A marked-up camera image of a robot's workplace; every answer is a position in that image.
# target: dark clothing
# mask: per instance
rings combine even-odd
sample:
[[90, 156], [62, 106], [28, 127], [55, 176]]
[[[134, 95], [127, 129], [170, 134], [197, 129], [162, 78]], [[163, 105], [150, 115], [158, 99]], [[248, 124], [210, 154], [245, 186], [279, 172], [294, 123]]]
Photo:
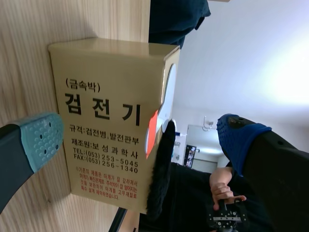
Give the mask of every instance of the dark clothing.
[[151, 0], [149, 42], [183, 46], [185, 36], [210, 16], [207, 0]]
[[[213, 228], [207, 226], [207, 210], [212, 208], [212, 193], [209, 184], [209, 173], [199, 172], [176, 163], [171, 164], [170, 182], [162, 205], [162, 213], [155, 222], [148, 222], [141, 215], [140, 228], [145, 224], [152, 230], [160, 232], [207, 232]], [[272, 232], [273, 229], [259, 199], [243, 177], [233, 174], [229, 183], [234, 195], [245, 195], [244, 202], [250, 222], [250, 232]], [[245, 230], [239, 225], [239, 232]]]

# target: person's arm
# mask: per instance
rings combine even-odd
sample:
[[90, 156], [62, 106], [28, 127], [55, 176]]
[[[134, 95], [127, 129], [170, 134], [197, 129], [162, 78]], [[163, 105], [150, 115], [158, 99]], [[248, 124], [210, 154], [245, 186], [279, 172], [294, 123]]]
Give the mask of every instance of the person's arm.
[[308, 231], [309, 153], [238, 115], [217, 123], [220, 145], [263, 202], [276, 231]]
[[210, 186], [214, 186], [218, 183], [228, 184], [233, 177], [233, 168], [225, 167], [225, 168], [217, 168], [210, 176], [209, 183]]
[[246, 200], [245, 196], [234, 196], [234, 193], [228, 186], [228, 183], [235, 174], [233, 168], [229, 166], [231, 166], [231, 164], [225, 168], [217, 168], [210, 176], [209, 183], [214, 202], [214, 210], [219, 210], [219, 200], [224, 200], [225, 204], [233, 204], [234, 200], [237, 198], [243, 201]]

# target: black fabric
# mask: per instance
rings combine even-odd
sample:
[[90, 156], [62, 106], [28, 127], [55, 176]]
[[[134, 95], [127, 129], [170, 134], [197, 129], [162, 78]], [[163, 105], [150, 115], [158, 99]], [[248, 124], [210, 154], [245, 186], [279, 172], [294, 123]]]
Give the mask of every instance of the black fabric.
[[179, 45], [210, 16], [207, 0], [151, 0], [149, 42]]
[[169, 188], [170, 160], [175, 143], [175, 124], [173, 121], [163, 133], [153, 169], [153, 181], [147, 198], [147, 218], [157, 220], [162, 213], [162, 204]]
[[[199, 172], [176, 163], [171, 164], [169, 189], [164, 198], [162, 213], [158, 220], [150, 222], [141, 215], [141, 231], [187, 232], [212, 231], [206, 224], [206, 215], [212, 209], [213, 201], [209, 185], [209, 173]], [[234, 195], [245, 195], [250, 229], [239, 232], [272, 232], [272, 226], [259, 199], [243, 177], [234, 172], [229, 183]]]
[[16, 191], [33, 175], [25, 154], [20, 127], [0, 128], [0, 214]]

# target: dark navy shirt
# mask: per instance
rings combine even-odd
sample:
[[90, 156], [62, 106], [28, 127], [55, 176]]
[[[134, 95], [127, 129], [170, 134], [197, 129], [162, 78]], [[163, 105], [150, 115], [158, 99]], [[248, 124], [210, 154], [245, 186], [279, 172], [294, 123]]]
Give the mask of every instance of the dark navy shirt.
[[210, 14], [206, 0], [151, 0], [149, 42], [182, 48], [185, 36]]

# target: white wall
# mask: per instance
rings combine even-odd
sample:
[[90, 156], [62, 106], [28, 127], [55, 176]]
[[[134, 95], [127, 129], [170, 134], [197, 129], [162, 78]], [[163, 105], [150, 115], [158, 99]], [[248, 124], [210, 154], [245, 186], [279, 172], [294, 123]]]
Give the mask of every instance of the white wall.
[[185, 38], [174, 102], [309, 126], [309, 0], [209, 5]]
[[225, 157], [225, 155], [220, 156], [218, 158], [218, 168], [223, 168], [226, 167], [226, 165], [228, 164], [229, 160], [227, 157]]
[[[207, 116], [207, 120], [214, 121], [213, 128], [216, 128], [217, 120], [224, 114], [233, 113], [233, 112], [212, 112], [212, 111], [200, 111], [190, 108], [178, 107], [174, 106], [172, 109], [172, 118], [176, 120], [177, 132], [182, 134], [187, 134], [188, 125], [197, 125], [202, 126], [204, 116]], [[308, 128], [301, 128], [296, 127], [289, 124], [280, 124], [277, 122], [272, 122], [268, 119], [262, 118], [252, 118], [248, 117], [248, 119], [263, 123], [267, 126], [273, 128], [273, 131], [280, 135], [282, 138], [287, 140], [293, 146], [295, 146], [299, 150], [303, 150], [309, 152], [309, 129]], [[180, 159], [178, 161], [179, 164], [183, 163], [183, 156], [185, 152], [186, 146], [186, 137], [179, 137], [177, 138], [179, 141], [179, 155]]]
[[212, 156], [203, 152], [195, 152], [194, 158], [199, 160], [218, 162], [219, 156]]

